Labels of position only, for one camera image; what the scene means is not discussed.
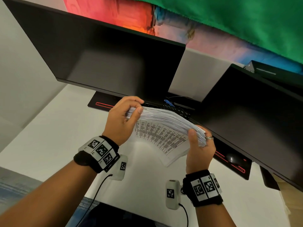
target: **computer mouse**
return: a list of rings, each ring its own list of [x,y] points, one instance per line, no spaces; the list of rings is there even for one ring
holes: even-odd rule
[[[235,154],[227,154],[225,158],[227,161],[237,166],[246,167],[248,165],[248,163],[244,161],[244,159],[240,158]]]

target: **monitor screen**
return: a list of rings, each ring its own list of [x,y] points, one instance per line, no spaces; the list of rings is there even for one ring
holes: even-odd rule
[[[21,0],[3,0],[57,80],[162,103],[185,45]]]
[[[303,98],[231,65],[192,119],[303,190]]]

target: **desk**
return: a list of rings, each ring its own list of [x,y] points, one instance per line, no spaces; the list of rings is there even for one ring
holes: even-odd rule
[[[93,94],[92,90],[67,85],[0,153],[0,166],[45,181],[70,162],[81,145],[104,130],[108,113],[87,107]],[[128,156],[125,178],[107,180],[96,199],[172,227],[186,226],[183,209],[165,206],[165,182],[182,181],[186,157],[166,168],[152,147],[129,141],[119,153]],[[249,181],[216,160],[209,170],[220,183],[224,204],[237,227],[289,226],[280,193],[265,187],[257,164],[252,164]],[[102,172],[96,177],[86,197],[93,198],[106,175]],[[190,200],[183,196],[181,201],[189,226],[198,226]]]

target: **paper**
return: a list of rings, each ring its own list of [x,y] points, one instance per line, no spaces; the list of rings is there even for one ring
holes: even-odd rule
[[[127,118],[130,118],[133,111],[134,108],[131,108],[126,115]],[[187,154],[189,150],[187,132],[190,128],[197,131],[199,145],[205,146],[205,131],[201,128],[174,112],[144,107],[134,127],[133,137],[153,144],[162,163],[169,166]]]

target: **fingernail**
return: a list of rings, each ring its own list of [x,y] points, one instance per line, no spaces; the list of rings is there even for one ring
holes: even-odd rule
[[[143,111],[143,107],[139,107],[139,109],[138,109],[139,114],[141,114],[142,111]]]
[[[196,131],[194,129],[189,129],[188,130],[188,135],[194,136],[196,134]]]

